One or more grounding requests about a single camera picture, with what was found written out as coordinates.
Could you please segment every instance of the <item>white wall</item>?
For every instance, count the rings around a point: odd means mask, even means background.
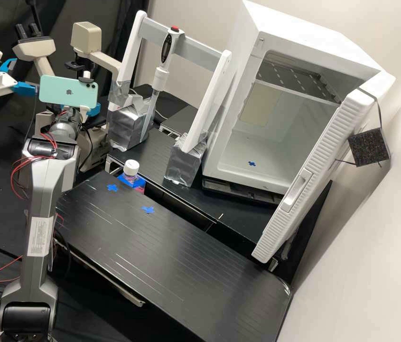
[[[278,342],[401,341],[401,111],[392,167],[295,293]]]

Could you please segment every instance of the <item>black table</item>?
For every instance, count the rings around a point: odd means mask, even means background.
[[[137,160],[139,174],[151,184],[205,215],[212,223],[220,222],[255,245],[274,208],[203,191],[200,171],[190,188],[166,180],[164,174],[174,143],[173,138],[152,129],[146,141],[130,150],[111,150],[108,160],[121,166],[128,159]]]
[[[98,173],[65,193],[57,210],[76,255],[198,338],[277,338],[289,287],[116,177]]]

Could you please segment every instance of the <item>bottle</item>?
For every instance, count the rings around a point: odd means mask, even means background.
[[[143,194],[145,192],[145,184],[147,182],[137,174],[139,172],[139,167],[140,164],[138,161],[128,159],[124,163],[123,174],[119,176],[118,179],[124,184]]]

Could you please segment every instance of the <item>blue tape mark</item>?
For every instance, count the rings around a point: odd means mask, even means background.
[[[109,184],[109,185],[107,185],[107,190],[117,192],[118,187],[116,186],[116,184]]]
[[[153,207],[142,207],[142,210],[145,211],[147,214],[154,213],[154,208]]]

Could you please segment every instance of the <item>mint green iphone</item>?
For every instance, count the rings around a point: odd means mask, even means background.
[[[42,75],[39,100],[57,105],[96,107],[97,83],[83,83],[75,78]]]

